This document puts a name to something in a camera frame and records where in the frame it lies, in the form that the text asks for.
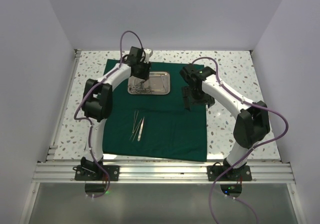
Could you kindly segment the dark green surgical cloth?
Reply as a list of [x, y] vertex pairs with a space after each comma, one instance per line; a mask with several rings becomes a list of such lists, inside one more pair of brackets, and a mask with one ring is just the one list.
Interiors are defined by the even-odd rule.
[[[157, 63], [152, 71], [170, 74], [170, 92], [167, 95], [131, 95], [128, 81], [113, 91], [113, 108], [104, 126], [103, 152], [105, 154], [178, 159], [205, 162], [207, 159], [206, 107], [184, 108], [180, 76], [184, 64]], [[140, 141], [133, 133], [135, 111], [139, 110], [136, 125], [145, 117]]]

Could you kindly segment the wide steel tweezers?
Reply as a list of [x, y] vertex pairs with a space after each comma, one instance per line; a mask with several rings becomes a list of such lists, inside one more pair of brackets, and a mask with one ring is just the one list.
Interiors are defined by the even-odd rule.
[[141, 125], [140, 125], [140, 128], [139, 128], [137, 141], [141, 140], [141, 135], [142, 135], [143, 127], [144, 127], [144, 120], [145, 120], [145, 117], [143, 117], [143, 119], [141, 121]]

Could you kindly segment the thin steel tweezers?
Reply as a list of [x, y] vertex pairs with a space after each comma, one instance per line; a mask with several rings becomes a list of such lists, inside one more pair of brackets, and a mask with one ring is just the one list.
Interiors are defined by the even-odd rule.
[[138, 131], [141, 123], [142, 123], [142, 119], [141, 119], [141, 120], [138, 122], [138, 124], [134, 127], [133, 133], [131, 134], [129, 140], [132, 140], [132, 141], [134, 140], [134, 137], [135, 137], [135, 135], [137, 134], [137, 131]]
[[137, 122], [137, 118], [138, 118], [138, 115], [139, 115], [139, 110], [137, 110], [137, 111], [135, 111], [135, 113], [134, 113], [134, 118], [133, 118], [133, 131], [135, 130], [135, 125], [136, 125], [136, 122]]

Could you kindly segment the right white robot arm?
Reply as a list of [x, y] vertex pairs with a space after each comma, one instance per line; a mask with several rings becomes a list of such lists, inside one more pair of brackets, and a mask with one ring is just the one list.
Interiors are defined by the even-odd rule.
[[220, 170], [213, 169], [213, 173], [228, 180], [239, 178], [241, 171], [246, 166], [247, 158], [237, 163], [258, 142], [262, 141], [270, 132], [269, 115], [264, 108], [263, 101], [254, 102], [257, 107], [250, 106], [251, 101], [234, 91], [232, 96], [224, 89], [222, 81], [216, 79], [217, 73], [210, 67], [197, 70], [194, 65], [188, 64], [182, 68], [180, 75], [187, 83], [182, 87], [184, 107], [191, 110], [191, 106], [207, 105], [208, 107], [218, 101], [235, 118], [233, 145], [229, 155], [223, 160]]

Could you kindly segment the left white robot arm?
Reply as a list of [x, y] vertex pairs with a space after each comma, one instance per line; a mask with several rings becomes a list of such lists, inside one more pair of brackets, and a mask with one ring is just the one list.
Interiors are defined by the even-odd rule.
[[106, 74], [85, 83], [83, 99], [74, 119], [89, 121], [89, 136], [86, 153], [80, 165], [74, 167], [77, 181], [109, 181], [107, 167], [103, 165], [103, 131], [113, 109], [113, 91], [125, 80], [136, 77], [148, 80], [150, 76], [152, 49], [131, 47], [129, 54], [120, 60]]

